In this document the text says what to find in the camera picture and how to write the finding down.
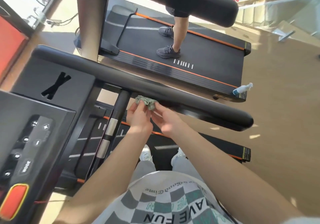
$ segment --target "red wall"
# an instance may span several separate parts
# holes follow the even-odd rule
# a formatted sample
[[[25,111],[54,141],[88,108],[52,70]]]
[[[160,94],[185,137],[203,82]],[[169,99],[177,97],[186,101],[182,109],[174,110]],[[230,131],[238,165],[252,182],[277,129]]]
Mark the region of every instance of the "red wall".
[[[25,37],[0,16],[0,78]]]

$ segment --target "sneaker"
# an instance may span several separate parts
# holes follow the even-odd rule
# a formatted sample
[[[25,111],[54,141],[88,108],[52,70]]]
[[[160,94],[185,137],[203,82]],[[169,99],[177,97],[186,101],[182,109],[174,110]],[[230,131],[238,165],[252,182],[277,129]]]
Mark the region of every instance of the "sneaker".
[[[173,158],[171,159],[171,166],[174,166],[174,160],[175,160],[177,157],[184,157],[184,158],[186,158],[186,154],[183,153],[183,151],[181,150],[181,148],[178,149],[178,153],[175,154],[175,155],[173,156]]]
[[[162,36],[171,37],[171,38],[174,37],[173,26],[171,26],[171,27],[161,27],[161,28],[159,28],[158,31]]]
[[[163,59],[179,58],[181,56],[180,50],[178,52],[175,52],[172,48],[172,45],[167,45],[164,48],[157,49],[157,55]]]
[[[150,151],[150,148],[148,147],[148,145],[144,146],[139,158],[140,158],[140,161],[151,161],[152,162],[151,151]]]

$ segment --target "black x logo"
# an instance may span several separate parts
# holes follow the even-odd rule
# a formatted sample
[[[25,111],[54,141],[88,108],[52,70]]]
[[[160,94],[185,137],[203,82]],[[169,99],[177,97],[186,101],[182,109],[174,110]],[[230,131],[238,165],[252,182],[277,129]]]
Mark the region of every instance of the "black x logo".
[[[58,76],[58,79],[56,80],[56,82],[54,83],[54,85],[52,85],[50,88],[44,90],[41,95],[43,97],[47,96],[48,100],[52,100],[54,98],[55,93],[57,92],[58,88],[65,84],[67,81],[69,81],[71,79],[71,76],[66,76],[65,72],[61,72],[60,75]]]

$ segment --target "gray sneaker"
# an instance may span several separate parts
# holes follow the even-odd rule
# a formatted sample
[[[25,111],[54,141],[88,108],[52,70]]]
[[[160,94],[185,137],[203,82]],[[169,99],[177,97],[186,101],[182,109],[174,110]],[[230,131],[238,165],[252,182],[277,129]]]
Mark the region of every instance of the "gray sneaker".
[[[159,28],[159,33],[162,36],[173,38],[174,37],[173,26],[171,26],[171,27],[160,27]]]
[[[167,45],[164,48],[157,49],[157,55],[163,59],[179,58],[181,56],[180,50],[178,52],[174,52],[172,45]]]

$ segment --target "white sneaker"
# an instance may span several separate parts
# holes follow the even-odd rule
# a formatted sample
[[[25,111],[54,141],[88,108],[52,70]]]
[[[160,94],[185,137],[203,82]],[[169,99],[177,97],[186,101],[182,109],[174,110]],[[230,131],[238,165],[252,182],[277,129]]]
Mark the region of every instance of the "white sneaker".
[[[181,148],[178,149],[178,153],[175,154],[173,156],[173,158],[171,159],[171,166],[174,166],[174,160],[177,158],[177,157],[186,157],[186,154],[183,153],[183,151],[181,150]]]
[[[139,158],[140,158],[140,161],[151,161],[152,162],[151,151],[150,151],[150,148],[148,147],[148,145],[144,146]]]

